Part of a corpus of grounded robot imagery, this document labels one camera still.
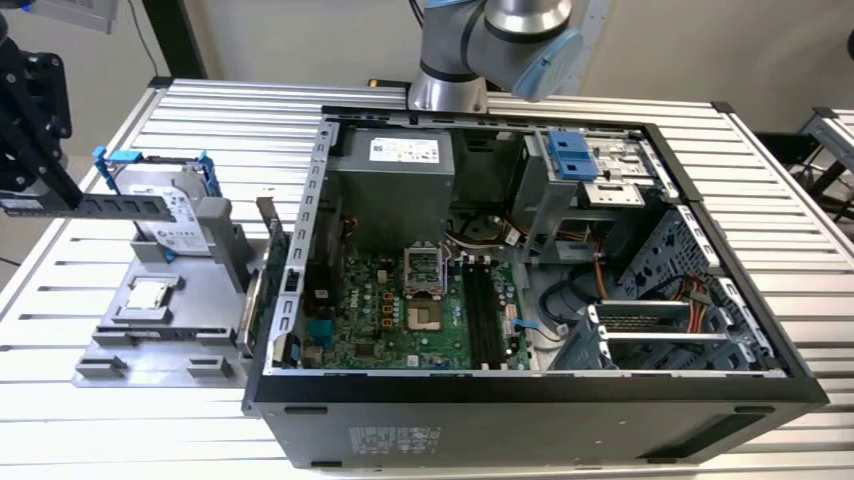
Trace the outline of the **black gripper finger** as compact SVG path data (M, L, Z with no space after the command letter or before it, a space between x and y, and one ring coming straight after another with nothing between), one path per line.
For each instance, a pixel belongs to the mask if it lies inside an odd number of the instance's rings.
M68 172L61 141L1 104L1 150L10 152L38 178L21 193L1 190L4 210L72 210L81 192Z
M1 150L0 154L0 189L21 193L37 182L38 178L17 160L14 155Z

